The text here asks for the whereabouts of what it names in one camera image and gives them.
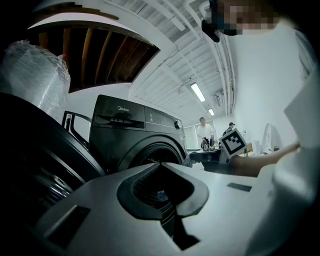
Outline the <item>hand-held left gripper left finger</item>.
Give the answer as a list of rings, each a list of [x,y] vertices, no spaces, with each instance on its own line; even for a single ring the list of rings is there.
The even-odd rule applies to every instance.
[[[135,218],[117,198],[122,181],[157,167],[147,164],[87,182],[43,214],[34,227],[35,233],[59,256],[181,253],[160,221]]]

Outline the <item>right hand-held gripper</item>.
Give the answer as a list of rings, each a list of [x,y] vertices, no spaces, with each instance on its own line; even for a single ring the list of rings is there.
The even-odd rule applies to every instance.
[[[202,163],[204,170],[211,173],[231,173],[232,157],[238,156],[248,147],[241,133],[235,128],[220,139],[220,148],[213,151],[193,151],[184,160],[184,166],[192,168]]]

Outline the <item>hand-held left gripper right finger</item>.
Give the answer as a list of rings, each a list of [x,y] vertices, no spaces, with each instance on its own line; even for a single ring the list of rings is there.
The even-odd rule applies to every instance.
[[[273,166],[258,176],[207,172],[173,163],[171,172],[190,179],[189,199],[197,212],[183,214],[186,237],[180,249],[173,241],[162,245],[165,256],[270,256],[273,254],[272,222],[267,219],[273,200]]]

